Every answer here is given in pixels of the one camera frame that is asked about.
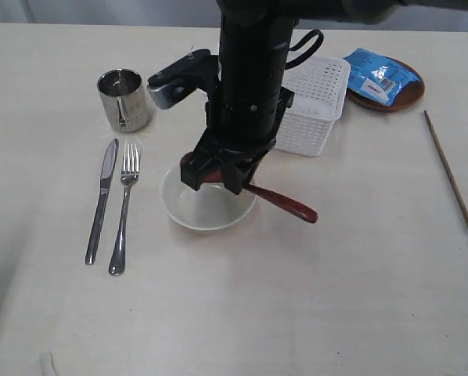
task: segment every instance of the blue snack bag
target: blue snack bag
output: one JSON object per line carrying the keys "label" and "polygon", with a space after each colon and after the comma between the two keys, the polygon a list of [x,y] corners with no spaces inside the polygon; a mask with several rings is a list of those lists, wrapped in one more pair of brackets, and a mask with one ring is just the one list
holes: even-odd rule
{"label": "blue snack bag", "polygon": [[391,106],[399,92],[418,77],[388,57],[356,49],[344,57],[351,65],[348,88],[384,106]]}

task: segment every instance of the metal cup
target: metal cup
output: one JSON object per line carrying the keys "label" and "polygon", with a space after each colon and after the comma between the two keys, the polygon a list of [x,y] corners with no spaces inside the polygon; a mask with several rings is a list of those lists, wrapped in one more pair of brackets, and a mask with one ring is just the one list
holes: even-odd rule
{"label": "metal cup", "polygon": [[111,70],[99,78],[97,88],[114,130],[133,132],[149,123],[150,109],[140,74],[129,69]]}

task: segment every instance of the plastic bowl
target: plastic bowl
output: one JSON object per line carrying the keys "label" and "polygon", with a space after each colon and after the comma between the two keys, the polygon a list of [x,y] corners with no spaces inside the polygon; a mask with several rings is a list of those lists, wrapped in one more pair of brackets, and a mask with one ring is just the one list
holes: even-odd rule
{"label": "plastic bowl", "polygon": [[204,183],[197,192],[180,181],[180,167],[170,169],[160,184],[159,195],[168,216],[191,230],[222,230],[247,216],[254,194],[235,195],[222,183]]}

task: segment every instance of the fork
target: fork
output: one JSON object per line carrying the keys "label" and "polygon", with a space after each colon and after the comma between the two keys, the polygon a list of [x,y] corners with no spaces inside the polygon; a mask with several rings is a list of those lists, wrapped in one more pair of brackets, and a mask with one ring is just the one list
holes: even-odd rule
{"label": "fork", "polygon": [[123,206],[119,219],[116,244],[109,264],[109,274],[118,276],[124,272],[126,265],[126,218],[130,202],[130,189],[138,182],[140,172],[140,155],[136,144],[124,145],[123,168],[121,169],[121,183],[124,187]]}

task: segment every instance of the brown plate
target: brown plate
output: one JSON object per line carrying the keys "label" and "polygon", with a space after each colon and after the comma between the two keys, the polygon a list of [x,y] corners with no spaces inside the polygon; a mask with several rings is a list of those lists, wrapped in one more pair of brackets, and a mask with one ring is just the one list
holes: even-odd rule
{"label": "brown plate", "polygon": [[413,72],[420,81],[410,82],[407,84],[401,92],[396,96],[392,106],[384,106],[374,100],[365,98],[364,96],[359,95],[356,92],[353,92],[350,89],[347,89],[347,97],[354,103],[357,103],[359,106],[369,108],[370,110],[382,111],[382,112],[396,112],[399,110],[404,110],[407,107],[413,106],[419,100],[422,99],[423,94],[425,93],[425,84],[423,79],[418,74],[416,70],[411,68],[408,64],[405,64],[399,60],[389,58],[396,63],[400,63],[403,67]]}

